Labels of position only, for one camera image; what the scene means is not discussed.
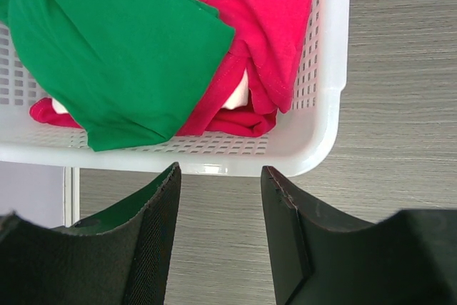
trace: wood grain table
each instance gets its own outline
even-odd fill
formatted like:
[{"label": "wood grain table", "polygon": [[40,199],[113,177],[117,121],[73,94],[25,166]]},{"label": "wood grain table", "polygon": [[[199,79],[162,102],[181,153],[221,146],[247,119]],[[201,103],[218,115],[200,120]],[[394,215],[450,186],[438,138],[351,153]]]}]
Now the wood grain table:
[{"label": "wood grain table", "polygon": [[[294,181],[356,216],[457,208],[457,0],[351,0],[330,156]],[[81,171],[83,216],[154,175]],[[168,305],[274,304],[258,179],[185,176]]]}]

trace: wooden floor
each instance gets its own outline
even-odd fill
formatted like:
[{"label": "wooden floor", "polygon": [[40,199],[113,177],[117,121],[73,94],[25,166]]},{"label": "wooden floor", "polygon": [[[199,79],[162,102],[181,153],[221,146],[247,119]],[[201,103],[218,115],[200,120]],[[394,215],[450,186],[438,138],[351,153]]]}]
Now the wooden floor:
[{"label": "wooden floor", "polygon": [[[294,181],[372,221],[457,208],[456,79],[457,0],[351,0],[338,140]],[[153,177],[82,171],[82,215]],[[184,177],[166,304],[274,304],[258,179]]]}]

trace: white plastic basket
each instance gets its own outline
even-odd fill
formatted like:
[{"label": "white plastic basket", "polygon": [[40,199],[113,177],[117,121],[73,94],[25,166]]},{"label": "white plastic basket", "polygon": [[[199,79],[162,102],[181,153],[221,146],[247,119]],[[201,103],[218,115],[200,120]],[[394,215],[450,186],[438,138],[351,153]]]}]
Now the white plastic basket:
[{"label": "white plastic basket", "polygon": [[187,174],[259,176],[273,165],[305,173],[328,155],[336,138],[346,85],[349,0],[313,0],[292,111],[259,139],[207,133],[165,144],[94,153],[82,130],[38,124],[29,107],[46,93],[22,66],[0,24],[0,161],[126,171],[162,171],[179,161]]}]

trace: green cloth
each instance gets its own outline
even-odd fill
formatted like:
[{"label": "green cloth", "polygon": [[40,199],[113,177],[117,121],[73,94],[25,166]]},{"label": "green cloth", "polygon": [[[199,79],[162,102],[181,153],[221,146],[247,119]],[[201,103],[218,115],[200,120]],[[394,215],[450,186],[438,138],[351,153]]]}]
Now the green cloth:
[{"label": "green cloth", "polygon": [[95,151],[169,140],[234,35],[197,0],[0,0],[0,21]]}]

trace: pink fabric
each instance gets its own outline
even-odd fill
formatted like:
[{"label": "pink fabric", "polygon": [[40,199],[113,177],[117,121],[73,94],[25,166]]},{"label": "pink fabric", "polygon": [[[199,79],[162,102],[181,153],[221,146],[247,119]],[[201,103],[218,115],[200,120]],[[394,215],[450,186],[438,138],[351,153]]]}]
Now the pink fabric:
[{"label": "pink fabric", "polygon": [[[230,52],[180,135],[205,130],[260,136],[271,130],[279,109],[287,112],[300,61],[311,0],[201,0],[219,9],[236,29]],[[220,110],[247,69],[250,106]]]},{"label": "pink fabric", "polygon": [[30,116],[39,123],[82,129],[69,114],[57,114],[51,98],[43,98],[30,108]]}]

